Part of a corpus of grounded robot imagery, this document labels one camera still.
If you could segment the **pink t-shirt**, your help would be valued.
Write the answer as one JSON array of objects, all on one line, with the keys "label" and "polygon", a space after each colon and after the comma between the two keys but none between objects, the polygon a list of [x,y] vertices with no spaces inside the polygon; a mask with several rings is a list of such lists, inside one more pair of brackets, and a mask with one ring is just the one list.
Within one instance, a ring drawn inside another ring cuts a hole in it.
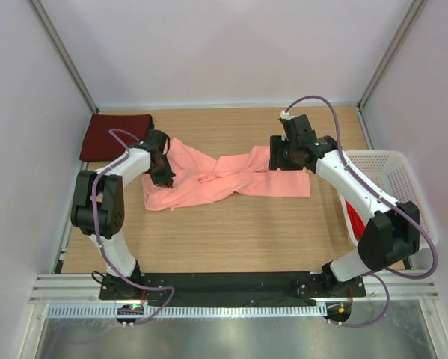
[{"label": "pink t-shirt", "polygon": [[254,197],[309,198],[310,178],[306,171],[270,171],[270,149],[254,146],[249,153],[211,156],[171,140],[168,161],[175,173],[171,188],[142,177],[144,207],[148,211],[200,206],[237,193]]}]

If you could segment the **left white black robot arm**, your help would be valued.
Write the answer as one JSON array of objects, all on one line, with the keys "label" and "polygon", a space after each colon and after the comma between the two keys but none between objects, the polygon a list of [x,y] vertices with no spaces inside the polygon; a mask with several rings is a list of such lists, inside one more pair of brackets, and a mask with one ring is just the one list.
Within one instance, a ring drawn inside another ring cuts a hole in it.
[{"label": "left white black robot arm", "polygon": [[71,205],[71,224],[96,245],[107,267],[107,277],[117,281],[124,298],[137,298],[143,285],[138,261],[131,255],[123,235],[124,190],[142,174],[158,187],[172,188],[175,173],[167,154],[171,140],[160,130],[150,129],[139,139],[123,129],[110,129],[109,135],[122,147],[123,154],[95,171],[82,170],[76,177]]}]

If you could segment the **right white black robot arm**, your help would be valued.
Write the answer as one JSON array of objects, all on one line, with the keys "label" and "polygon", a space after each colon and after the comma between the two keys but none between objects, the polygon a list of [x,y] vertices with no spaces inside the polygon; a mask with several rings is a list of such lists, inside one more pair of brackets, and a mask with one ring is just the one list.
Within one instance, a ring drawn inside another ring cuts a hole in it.
[{"label": "right white black robot arm", "polygon": [[282,112],[283,135],[270,138],[269,170],[309,170],[330,183],[356,211],[364,231],[355,249],[322,267],[321,286],[338,296],[357,277],[408,258],[420,248],[420,211],[365,176],[331,136],[318,137],[307,115]]}]

